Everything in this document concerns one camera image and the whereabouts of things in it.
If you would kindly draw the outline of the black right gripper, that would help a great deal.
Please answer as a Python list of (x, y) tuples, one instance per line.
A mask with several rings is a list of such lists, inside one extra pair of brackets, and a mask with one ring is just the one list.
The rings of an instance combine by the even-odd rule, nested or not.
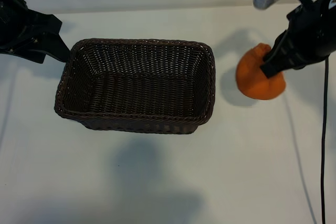
[(260, 66), (266, 78), (320, 63), (335, 52), (335, 0), (299, 0), (287, 15), (288, 30), (280, 34)]

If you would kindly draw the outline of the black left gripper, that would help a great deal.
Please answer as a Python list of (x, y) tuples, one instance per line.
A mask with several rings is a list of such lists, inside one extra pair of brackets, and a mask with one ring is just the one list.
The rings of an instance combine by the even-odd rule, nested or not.
[(70, 50), (60, 37), (62, 22), (27, 7), (24, 0), (1, 0), (1, 54), (43, 63), (51, 56), (67, 62)]

